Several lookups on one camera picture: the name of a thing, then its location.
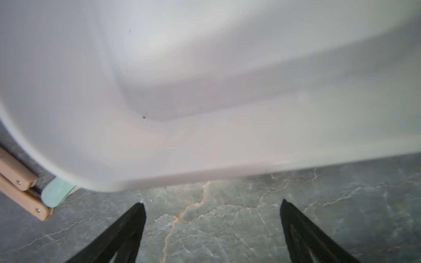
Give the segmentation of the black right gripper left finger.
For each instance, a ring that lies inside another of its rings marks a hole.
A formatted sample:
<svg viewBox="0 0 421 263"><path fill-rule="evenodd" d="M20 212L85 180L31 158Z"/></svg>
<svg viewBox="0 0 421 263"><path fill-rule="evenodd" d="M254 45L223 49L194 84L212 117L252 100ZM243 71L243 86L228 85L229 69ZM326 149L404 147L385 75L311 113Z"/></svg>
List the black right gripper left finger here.
<svg viewBox="0 0 421 263"><path fill-rule="evenodd" d="M69 263L134 263L146 223L146 210L136 203Z"/></svg>

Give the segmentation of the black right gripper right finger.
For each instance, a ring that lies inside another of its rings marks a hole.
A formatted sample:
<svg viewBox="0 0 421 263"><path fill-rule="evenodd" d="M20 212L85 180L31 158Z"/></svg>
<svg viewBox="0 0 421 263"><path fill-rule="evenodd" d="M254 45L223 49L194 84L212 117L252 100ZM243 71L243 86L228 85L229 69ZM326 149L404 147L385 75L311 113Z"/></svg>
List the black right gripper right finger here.
<svg viewBox="0 0 421 263"><path fill-rule="evenodd" d="M280 218L291 262L359 262L286 199L281 203Z"/></svg>

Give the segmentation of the mint knife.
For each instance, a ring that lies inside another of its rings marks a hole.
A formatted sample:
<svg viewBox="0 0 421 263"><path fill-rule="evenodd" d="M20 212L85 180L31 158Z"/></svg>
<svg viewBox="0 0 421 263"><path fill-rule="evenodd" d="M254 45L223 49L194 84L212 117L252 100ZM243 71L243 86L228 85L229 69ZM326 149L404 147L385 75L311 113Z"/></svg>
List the mint knife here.
<svg viewBox="0 0 421 263"><path fill-rule="evenodd" d="M49 208L56 208L67 197L80 189L79 186L54 178L41 192L42 202Z"/></svg>

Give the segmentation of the white basin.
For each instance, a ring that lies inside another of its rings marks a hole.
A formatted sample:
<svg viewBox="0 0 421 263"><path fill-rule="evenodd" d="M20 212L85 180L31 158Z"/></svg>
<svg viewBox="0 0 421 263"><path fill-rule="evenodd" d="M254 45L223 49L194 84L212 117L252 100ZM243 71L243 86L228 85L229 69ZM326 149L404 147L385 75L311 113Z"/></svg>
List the white basin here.
<svg viewBox="0 0 421 263"><path fill-rule="evenodd" d="M420 1L2 1L1 121L94 191L419 152Z"/></svg>

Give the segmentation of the peach knife bottom of pile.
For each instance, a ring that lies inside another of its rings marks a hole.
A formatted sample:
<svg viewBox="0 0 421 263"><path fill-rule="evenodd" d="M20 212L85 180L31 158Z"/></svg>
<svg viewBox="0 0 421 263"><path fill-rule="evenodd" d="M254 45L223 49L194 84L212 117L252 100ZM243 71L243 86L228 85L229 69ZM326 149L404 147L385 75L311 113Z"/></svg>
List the peach knife bottom of pile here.
<svg viewBox="0 0 421 263"><path fill-rule="evenodd" d="M47 220L54 212L41 201L37 192L32 189L21 191L2 175L1 192L41 221Z"/></svg>

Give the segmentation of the peach knife lower middle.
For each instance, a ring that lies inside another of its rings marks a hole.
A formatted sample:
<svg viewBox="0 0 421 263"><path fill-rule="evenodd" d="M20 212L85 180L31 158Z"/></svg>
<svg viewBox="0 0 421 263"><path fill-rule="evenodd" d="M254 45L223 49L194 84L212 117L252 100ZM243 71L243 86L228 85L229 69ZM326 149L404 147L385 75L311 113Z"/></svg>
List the peach knife lower middle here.
<svg viewBox="0 0 421 263"><path fill-rule="evenodd" d="M38 181L37 175L3 148L1 148L1 175L21 191L34 187Z"/></svg>

